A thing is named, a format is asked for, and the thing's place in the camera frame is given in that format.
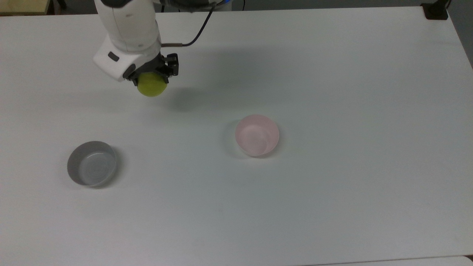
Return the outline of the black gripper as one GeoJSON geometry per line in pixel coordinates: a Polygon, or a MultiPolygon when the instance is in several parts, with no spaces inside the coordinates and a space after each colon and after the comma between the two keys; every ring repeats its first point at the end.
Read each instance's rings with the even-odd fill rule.
{"type": "Polygon", "coordinates": [[[140,67],[137,67],[137,63],[133,63],[125,70],[125,79],[131,81],[134,86],[137,86],[140,74],[145,73],[157,74],[163,78],[166,84],[169,84],[169,78],[179,74],[178,54],[172,53],[163,56],[159,53],[154,59],[140,67]]]}

